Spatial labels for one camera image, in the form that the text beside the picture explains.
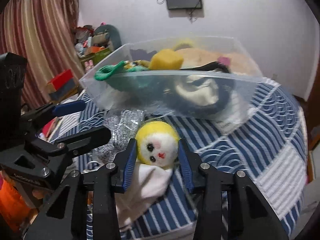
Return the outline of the silver metallic scrubber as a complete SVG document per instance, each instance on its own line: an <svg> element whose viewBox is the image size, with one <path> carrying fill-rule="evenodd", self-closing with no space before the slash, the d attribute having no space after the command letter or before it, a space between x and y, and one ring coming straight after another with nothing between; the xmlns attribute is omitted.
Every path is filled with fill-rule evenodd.
<svg viewBox="0 0 320 240"><path fill-rule="evenodd" d="M144 120L144 111L140 109L111 109L104 117L103 125L111 132L106 145L95 150L102 163L114 160L117 153L126 149L129 140L134 138Z"/></svg>

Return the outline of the green knitted cloth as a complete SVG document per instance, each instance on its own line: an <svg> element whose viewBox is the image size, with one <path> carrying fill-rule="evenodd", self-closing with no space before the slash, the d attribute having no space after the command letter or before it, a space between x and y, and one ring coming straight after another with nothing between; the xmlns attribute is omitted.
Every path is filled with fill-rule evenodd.
<svg viewBox="0 0 320 240"><path fill-rule="evenodd" d="M121 104L148 106L163 98L161 82L151 75L144 60L105 65L96 71L94 78L116 90Z"/></svg>

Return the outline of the white drawstring cloth bag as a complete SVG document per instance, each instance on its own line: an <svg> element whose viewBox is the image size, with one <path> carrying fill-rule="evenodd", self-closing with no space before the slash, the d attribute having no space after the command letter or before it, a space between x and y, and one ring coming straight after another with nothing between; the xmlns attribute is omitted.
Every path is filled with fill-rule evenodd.
<svg viewBox="0 0 320 240"><path fill-rule="evenodd" d="M136 163L131 185L124 194L116 193L116 210L120 230L125 230L143 215L169 186L173 168Z"/></svg>

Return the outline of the yellow green sponge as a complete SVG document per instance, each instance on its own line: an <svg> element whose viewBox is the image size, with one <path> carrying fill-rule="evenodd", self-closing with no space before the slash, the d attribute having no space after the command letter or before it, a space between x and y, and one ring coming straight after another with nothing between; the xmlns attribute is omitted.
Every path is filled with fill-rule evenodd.
<svg viewBox="0 0 320 240"><path fill-rule="evenodd" d="M184 58L171 49L163 49L153 55L149 70L179 70Z"/></svg>

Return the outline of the clear plastic storage box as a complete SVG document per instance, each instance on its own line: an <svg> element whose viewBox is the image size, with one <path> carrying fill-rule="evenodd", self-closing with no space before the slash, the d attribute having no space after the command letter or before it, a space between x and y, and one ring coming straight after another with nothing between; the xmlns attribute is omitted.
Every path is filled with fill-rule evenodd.
<svg viewBox="0 0 320 240"><path fill-rule="evenodd" d="M149 61L163 49L183 55L180 70L95 73L121 61ZM256 62L232 37L171 37L127 43L95 65L80 84L99 109L142 109L150 114L214 120L223 128L248 117L256 85L263 79Z"/></svg>

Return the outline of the yellow white plush doll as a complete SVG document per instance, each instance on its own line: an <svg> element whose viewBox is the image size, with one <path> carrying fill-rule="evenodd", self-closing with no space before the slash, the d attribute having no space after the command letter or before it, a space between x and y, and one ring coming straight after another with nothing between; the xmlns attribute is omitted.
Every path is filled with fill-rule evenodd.
<svg viewBox="0 0 320 240"><path fill-rule="evenodd" d="M147 122L138 130L135 139L140 163L161 168L173 166L180 137L171 125L163 121Z"/></svg>

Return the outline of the red and blue box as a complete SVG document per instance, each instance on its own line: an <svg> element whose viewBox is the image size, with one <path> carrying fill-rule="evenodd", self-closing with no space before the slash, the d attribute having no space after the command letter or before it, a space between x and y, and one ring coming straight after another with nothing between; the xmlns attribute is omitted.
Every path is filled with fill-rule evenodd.
<svg viewBox="0 0 320 240"><path fill-rule="evenodd" d="M46 84L45 91L52 101L60 101L76 87L77 85L74 81L73 73L68 69L52 78Z"/></svg>

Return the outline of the pink rabbit toy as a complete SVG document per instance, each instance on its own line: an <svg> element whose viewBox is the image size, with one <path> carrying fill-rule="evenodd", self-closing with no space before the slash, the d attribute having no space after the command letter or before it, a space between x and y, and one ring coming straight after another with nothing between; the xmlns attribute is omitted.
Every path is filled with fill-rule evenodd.
<svg viewBox="0 0 320 240"><path fill-rule="evenodd" d="M85 62L85 72L89 72L94 67L93 60Z"/></svg>

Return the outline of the green storage box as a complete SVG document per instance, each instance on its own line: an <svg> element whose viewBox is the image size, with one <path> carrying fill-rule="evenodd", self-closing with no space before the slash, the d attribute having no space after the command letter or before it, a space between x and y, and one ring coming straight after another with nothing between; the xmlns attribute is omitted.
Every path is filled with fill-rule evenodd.
<svg viewBox="0 0 320 240"><path fill-rule="evenodd" d="M91 54L88 54L87 56L80 57L79 60L80 60L81 64L84 64L85 62L92 60L93 65L95 66L96 64L98 64L101 60L106 58L111 53L112 53L112 51L110 51L109 48L105 48L105 49L98 51L96 53L91 53Z"/></svg>

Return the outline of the blue white patterned bedspread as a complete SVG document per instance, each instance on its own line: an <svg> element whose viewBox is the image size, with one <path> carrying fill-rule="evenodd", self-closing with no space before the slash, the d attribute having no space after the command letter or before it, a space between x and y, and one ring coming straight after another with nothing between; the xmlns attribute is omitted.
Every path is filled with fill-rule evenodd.
<svg viewBox="0 0 320 240"><path fill-rule="evenodd" d="M191 150L220 171L244 170L267 199L290 235L300 217L307 181L308 142L304 113L281 85L265 79L257 84L248 119L231 132L209 120L166 115ZM122 239L191 239L200 197L184 187L180 171L172 175L166 194L128 228Z"/></svg>

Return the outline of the grey green plush toy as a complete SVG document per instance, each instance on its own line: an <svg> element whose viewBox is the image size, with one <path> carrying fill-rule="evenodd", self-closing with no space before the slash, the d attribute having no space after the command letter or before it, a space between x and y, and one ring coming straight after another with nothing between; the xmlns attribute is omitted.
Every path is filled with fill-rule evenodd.
<svg viewBox="0 0 320 240"><path fill-rule="evenodd" d="M92 44L115 51L122 46L118 29L110 24L102 24L93 32Z"/></svg>

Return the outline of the striped red beige curtain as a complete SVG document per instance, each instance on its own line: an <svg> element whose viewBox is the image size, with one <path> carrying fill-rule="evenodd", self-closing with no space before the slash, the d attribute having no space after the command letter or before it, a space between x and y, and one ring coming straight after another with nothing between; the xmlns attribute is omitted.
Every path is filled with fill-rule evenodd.
<svg viewBox="0 0 320 240"><path fill-rule="evenodd" d="M70 69L84 75L74 47L79 0L10 0L1 13L1 53L28 60L22 101L31 108L47 103L48 81Z"/></svg>

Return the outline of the dark purple clothing pile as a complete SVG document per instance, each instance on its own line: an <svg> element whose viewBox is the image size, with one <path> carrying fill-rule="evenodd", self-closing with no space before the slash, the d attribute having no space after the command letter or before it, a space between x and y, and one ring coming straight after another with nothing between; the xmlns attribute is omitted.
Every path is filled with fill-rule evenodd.
<svg viewBox="0 0 320 240"><path fill-rule="evenodd" d="M143 49L130 49L130 54L133 59L133 61L137 60L145 60L145 61L151 61L152 57L157 54L156 50L153 50L151 52L147 52Z"/></svg>

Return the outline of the yellow curved pillow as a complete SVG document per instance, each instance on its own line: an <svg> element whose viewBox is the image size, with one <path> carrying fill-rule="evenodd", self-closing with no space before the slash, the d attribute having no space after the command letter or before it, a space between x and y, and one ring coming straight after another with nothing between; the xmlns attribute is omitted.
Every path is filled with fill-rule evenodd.
<svg viewBox="0 0 320 240"><path fill-rule="evenodd" d="M194 48L194 43L192 40L181 40L178 41L176 45L173 46L173 51L178 51L181 49Z"/></svg>

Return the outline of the beige patchwork blanket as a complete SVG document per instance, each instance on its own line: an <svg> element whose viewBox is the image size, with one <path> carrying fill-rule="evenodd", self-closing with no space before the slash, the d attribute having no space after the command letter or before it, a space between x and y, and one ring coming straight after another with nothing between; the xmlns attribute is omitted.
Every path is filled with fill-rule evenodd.
<svg viewBox="0 0 320 240"><path fill-rule="evenodd" d="M182 65L184 69L201 67L212 62L218 62L226 65L231 73L262 77L262 72L258 65L250 57L242 53L222 53L199 48L183 48L176 52L184 58Z"/></svg>

